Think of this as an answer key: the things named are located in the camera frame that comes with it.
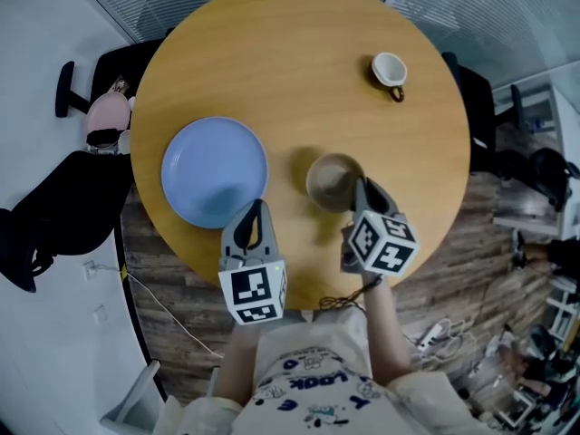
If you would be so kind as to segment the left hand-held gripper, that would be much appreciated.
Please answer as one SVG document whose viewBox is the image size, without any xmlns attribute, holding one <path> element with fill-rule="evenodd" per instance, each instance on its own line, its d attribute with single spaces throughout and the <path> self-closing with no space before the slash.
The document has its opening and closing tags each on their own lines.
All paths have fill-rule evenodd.
<svg viewBox="0 0 580 435">
<path fill-rule="evenodd" d="M 258 215 L 259 245 L 250 240 Z M 268 205 L 254 199 L 242 207 L 223 228 L 218 273 L 227 309 L 240 325 L 281 319 L 288 287 L 285 260 L 277 250 L 276 234 Z"/>
</svg>

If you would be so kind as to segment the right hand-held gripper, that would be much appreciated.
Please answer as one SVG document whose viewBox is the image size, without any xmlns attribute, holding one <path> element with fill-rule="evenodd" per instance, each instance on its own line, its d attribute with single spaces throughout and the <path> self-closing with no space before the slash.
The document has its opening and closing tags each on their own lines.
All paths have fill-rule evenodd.
<svg viewBox="0 0 580 435">
<path fill-rule="evenodd" d="M 399 213 L 393 198 L 374 180 L 359 176 L 353 187 L 353 212 L 361 214 L 346 229 L 341 270 L 404 277 L 420 244 L 404 218 L 391 217 Z"/>
</svg>

